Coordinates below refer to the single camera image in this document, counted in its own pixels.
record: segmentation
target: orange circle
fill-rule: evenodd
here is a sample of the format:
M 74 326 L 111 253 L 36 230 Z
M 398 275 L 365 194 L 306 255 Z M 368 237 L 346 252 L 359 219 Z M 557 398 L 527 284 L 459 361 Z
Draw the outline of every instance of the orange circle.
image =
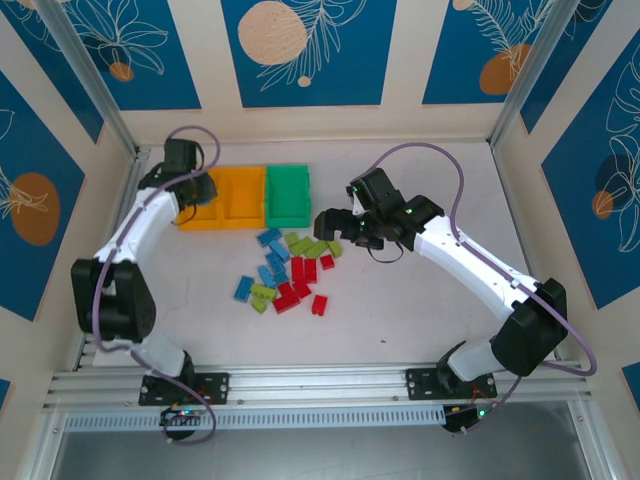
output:
M 609 215 L 613 212 L 613 196 L 605 190 L 599 191 L 593 197 L 591 208 L 596 217 L 603 220 L 609 218 Z
M 121 82 L 130 82 L 133 80 L 133 69 L 122 62 L 113 62 L 109 65 L 109 73 Z
M 60 199 L 51 180 L 39 173 L 20 175 L 13 182 L 9 198 L 16 202 L 11 209 L 11 221 L 18 235 L 37 247 L 51 242 L 60 221 Z M 29 201 L 37 206 L 30 206 Z
M 480 88 L 487 95 L 504 95 L 509 93 L 517 74 L 524 64 L 531 45 L 516 45 L 509 52 L 502 52 L 487 62 L 480 74 Z M 509 56 L 517 57 L 515 74 L 512 71 Z

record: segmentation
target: beige circle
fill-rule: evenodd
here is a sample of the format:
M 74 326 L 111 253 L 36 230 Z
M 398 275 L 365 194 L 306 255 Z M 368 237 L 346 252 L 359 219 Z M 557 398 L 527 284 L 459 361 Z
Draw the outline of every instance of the beige circle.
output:
M 280 65 L 296 58 L 307 45 L 307 30 L 291 7 L 284 3 L 256 3 L 238 24 L 240 45 L 261 65 Z
M 16 0 L 23 7 L 27 7 L 29 10 L 35 10 L 36 6 L 33 4 L 33 0 Z M 67 3 L 70 0 L 56 0 L 58 3 Z
M 476 3 L 476 0 L 453 0 L 453 8 L 456 10 L 466 10 L 471 8 L 471 5 Z

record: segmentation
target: cable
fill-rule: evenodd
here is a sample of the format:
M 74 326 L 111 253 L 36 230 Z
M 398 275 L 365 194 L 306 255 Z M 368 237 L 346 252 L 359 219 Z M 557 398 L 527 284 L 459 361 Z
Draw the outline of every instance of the cable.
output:
M 120 248 L 120 246 L 122 245 L 122 243 L 124 242 L 124 239 L 126 238 L 127 234 L 129 233 L 129 231 L 131 230 L 131 228 L 133 227 L 133 225 L 135 224 L 135 222 L 138 220 L 138 217 L 140 217 L 140 215 L 142 214 L 142 212 L 144 211 L 144 209 L 163 191 L 165 191 L 166 189 L 168 189 L 169 187 L 172 187 L 180 182 L 184 182 L 185 180 L 191 180 L 193 178 L 198 177 L 199 175 L 206 175 L 208 173 L 208 171 L 213 168 L 217 163 L 218 160 L 220 159 L 220 141 L 218 140 L 218 137 L 215 136 L 215 134 L 204 128 L 201 127 L 199 125 L 185 125 L 184 127 L 180 127 L 175 129 L 173 132 L 171 132 L 169 134 L 169 136 L 167 138 L 173 138 L 176 134 L 183 132 L 185 130 L 199 130 L 201 132 L 206 133 L 209 137 L 211 137 L 211 139 L 213 140 L 213 142 L 216 145 L 216 153 L 213 157 L 213 160 L 211 160 L 211 162 L 206 165 L 203 169 L 201 170 L 196 170 L 190 173 L 186 173 L 184 175 L 180 175 L 179 177 L 176 178 L 172 178 L 171 180 L 163 183 L 162 185 L 160 185 L 158 188 L 156 188 L 151 195 L 149 195 L 144 202 L 142 203 L 142 205 L 140 207 L 138 207 L 133 214 L 131 215 L 131 218 L 129 218 L 129 220 L 127 221 L 127 223 L 125 224 L 125 226 L 122 228 L 122 232 L 120 233 L 120 235 L 118 236 L 118 238 L 116 239 L 116 244 L 115 247 L 109 252 L 109 254 L 107 255 L 107 259 L 104 262 L 104 265 L 102 265 L 102 269 L 100 270 L 100 274 L 98 275 L 98 281 L 96 283 L 96 289 L 93 293 L 93 304 L 92 304 L 92 308 L 91 308 L 91 329 L 92 329 L 92 333 L 93 333 L 93 337 L 95 339 L 96 345 L 98 347 L 98 349 L 101 352 L 104 353 L 113 353 L 116 352 L 118 350 L 126 350 L 130 353 L 131 358 L 133 358 L 142 368 L 149 370 L 151 372 L 152 375 L 162 378 L 163 380 L 166 380 L 167 382 L 175 385 L 176 387 L 184 390 L 185 392 L 187 392 L 189 395 L 191 395 L 193 398 L 195 398 L 199 403 L 201 403 L 205 410 L 207 411 L 207 413 L 209 415 L 211 415 L 211 418 L 213 420 L 213 426 L 211 428 L 211 430 L 209 431 L 209 433 L 207 433 L 207 435 L 205 435 L 204 437 L 198 439 L 198 440 L 191 440 L 188 442 L 185 441 L 173 441 L 174 444 L 176 445 L 196 445 L 199 443 L 203 443 L 206 442 L 207 440 L 209 440 L 211 437 L 213 437 L 213 434 L 215 433 L 216 430 L 216 417 L 215 414 L 213 412 L 213 409 L 211 408 L 211 406 L 209 405 L 209 403 L 207 403 L 207 401 L 202 398 L 197 392 L 195 392 L 192 388 L 190 388 L 188 385 L 185 385 L 184 383 L 182 383 L 179 380 L 176 380 L 173 377 L 170 377 L 169 375 L 166 375 L 158 370 L 156 370 L 155 368 L 153 368 L 151 365 L 149 365 L 147 362 L 145 362 L 142 358 L 140 358 L 135 351 L 133 351 L 130 347 L 125 346 L 125 345 L 116 345 L 114 347 L 106 347 L 102 341 L 102 336 L 100 335 L 100 300 L 101 300 L 101 295 L 102 295 L 102 289 L 104 288 L 104 283 L 105 283 L 105 279 L 107 277 L 107 272 L 109 271 L 109 267 L 111 266 L 111 264 L 113 263 L 113 259 L 116 255 L 117 249 Z M 202 148 L 200 148 L 200 153 L 202 154 L 202 161 L 204 163 L 204 152 L 202 151 Z M 167 424 L 165 424 L 164 428 L 163 428 L 163 435 L 167 438 L 168 441 L 171 441 L 171 439 L 168 437 L 167 435 Z
M 463 238 L 461 238 L 460 233 L 458 232 L 458 227 L 456 225 L 456 216 L 458 214 L 458 206 L 460 205 L 460 200 L 462 199 L 462 192 L 464 191 L 464 172 L 462 171 L 462 166 L 460 165 L 460 162 L 458 162 L 458 160 L 451 153 L 449 153 L 447 150 L 445 150 L 442 147 L 439 147 L 438 145 L 434 145 L 434 144 L 428 143 L 428 142 L 403 143 L 401 145 L 396 145 L 395 147 L 393 147 L 393 148 L 387 150 L 385 153 L 383 153 L 382 156 L 380 156 L 380 158 L 378 158 L 378 160 L 373 162 L 373 165 L 371 165 L 371 167 L 369 167 L 369 169 L 365 173 L 370 173 L 371 171 L 373 171 L 375 168 L 378 167 L 378 165 L 380 165 L 380 163 L 382 163 L 382 161 L 384 159 L 386 159 L 391 154 L 397 152 L 398 150 L 402 150 L 404 148 L 409 148 L 409 147 L 430 148 L 431 150 L 435 150 L 436 152 L 439 152 L 442 155 L 444 155 L 445 157 L 447 157 L 449 159 L 449 161 L 453 164 L 453 166 L 456 168 L 456 171 L 458 172 L 458 191 L 456 193 L 455 200 L 453 201 L 453 206 L 451 207 L 451 215 L 449 217 L 450 218 L 450 222 L 451 222 L 451 231 L 453 233 L 453 236 L 455 237 L 456 241 L 461 246 L 463 246 L 465 249 L 467 249 L 469 252 L 471 252 L 471 254 L 473 254 L 476 258 L 478 258 L 480 261 L 482 261 L 487 266 L 489 266 L 494 271 L 496 271 L 507 282 L 513 283 L 515 281 L 515 278 L 509 272 L 507 272 L 507 271 L 503 270 L 502 268 L 500 268 L 500 266 L 498 266 L 490 258 L 485 257 L 481 252 L 479 252 L 478 250 L 473 248 L 471 245 L 469 245 Z M 569 333 L 571 333 L 571 335 L 580 344 L 580 346 L 582 347 L 582 349 L 586 353 L 587 358 L 589 359 L 589 369 L 588 370 L 578 370 L 578 369 L 571 368 L 571 367 L 565 367 L 564 365 L 555 365 L 555 364 L 549 363 L 549 362 L 542 362 L 541 365 L 543 365 L 545 367 L 548 367 L 548 368 L 554 368 L 556 370 L 561 370 L 563 372 L 571 373 L 573 375 L 577 375 L 577 376 L 581 376 L 581 377 L 590 377 L 593 374 L 595 374 L 596 370 L 598 369 L 598 363 L 597 363 L 597 360 L 596 360 L 596 356 L 595 356 L 593 350 L 591 349 L 591 347 L 589 346 L 589 344 L 587 343 L 587 341 L 580 334 L 580 332 L 578 332 L 569 322 L 567 322 L 562 317 L 562 315 L 560 315 L 546 301 L 544 301 L 542 298 L 540 298 L 535 292 L 532 292 L 527 287 L 522 285 L 520 282 L 515 281 L 515 284 L 517 285 L 517 288 L 520 291 L 524 292 L 528 297 L 533 298 L 533 300 L 536 303 L 538 303 L 538 305 L 540 305 L 542 308 L 544 308 L 558 323 L 560 323 L 560 325 L 562 325 Z M 522 379 L 522 377 L 518 377 L 518 379 L 515 381 L 513 386 L 504 395 L 504 397 L 502 397 L 502 400 L 500 400 L 500 402 L 498 402 L 496 407 L 491 409 L 491 412 L 494 412 L 498 408 L 502 407 L 502 405 L 504 405 L 504 403 L 511 396 L 511 394 L 516 389 L 516 387 L 520 384 L 520 380 L 521 379 Z M 470 427 L 466 431 L 469 432 L 469 431 L 473 430 L 476 425 L 474 425 L 473 427 Z

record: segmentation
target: wall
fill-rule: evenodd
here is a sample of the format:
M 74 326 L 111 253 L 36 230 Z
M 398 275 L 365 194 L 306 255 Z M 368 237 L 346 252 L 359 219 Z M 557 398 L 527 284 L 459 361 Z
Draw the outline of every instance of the wall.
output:
M 159 144 L 189 123 L 223 141 L 485 138 L 553 3 L 71 0 L 61 8 L 136 139 Z
M 612 2 L 546 108 L 538 109 L 537 123 L 518 119 L 496 149 L 533 271 L 567 287 L 569 320 L 595 350 L 599 370 L 589 384 L 629 472 L 640 471 L 640 412 L 621 369 L 640 360 L 640 253 L 631 248 L 634 190 L 620 189 L 618 180 L 633 178 L 638 161 L 631 146 L 638 99 L 626 92 L 640 82 L 637 55 L 633 60 L 639 25 L 635 0 Z
M 92 135 L 86 110 L 56 88 L 3 14 L 0 43 L 0 168 L 11 184 L 0 186 L 0 378 L 11 382 L 0 478 L 9 479 L 52 372 L 69 367 L 79 340 L 70 267 L 105 240 L 130 161 L 108 128 Z

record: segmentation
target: lime green block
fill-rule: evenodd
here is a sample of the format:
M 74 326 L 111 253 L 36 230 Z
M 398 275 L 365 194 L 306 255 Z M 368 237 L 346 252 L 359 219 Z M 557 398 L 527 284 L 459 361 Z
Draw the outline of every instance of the lime green block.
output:
M 263 300 L 269 300 L 271 302 L 275 300 L 276 294 L 277 294 L 275 289 L 267 288 L 264 285 L 258 285 L 257 283 L 254 283 L 251 286 L 251 293 L 258 298 L 261 298 Z
M 329 244 L 323 240 L 319 240 L 304 252 L 304 254 L 307 258 L 318 258 L 327 248 L 329 248 Z
M 289 247 L 289 251 L 291 252 L 291 255 L 293 255 L 294 257 L 299 257 L 304 252 L 306 252 L 309 248 L 311 248 L 311 246 L 313 246 L 313 240 L 311 240 L 309 237 L 304 237 L 299 242 L 296 242 L 293 245 L 291 245 Z
M 331 240 L 329 243 L 329 251 L 331 252 L 331 255 L 333 255 L 333 258 L 340 258 L 340 255 L 342 255 L 342 247 L 340 246 L 340 243 L 337 240 Z
M 267 227 L 306 228 L 311 225 L 308 166 L 268 166 L 265 197 Z
M 284 236 L 284 241 L 287 244 L 287 247 L 291 247 L 296 242 L 299 242 L 298 234 L 296 232 L 287 233 Z
M 251 300 L 251 306 L 256 310 L 256 312 L 262 315 L 267 309 L 267 302 L 262 300 L 260 297 L 253 297 L 253 300 Z

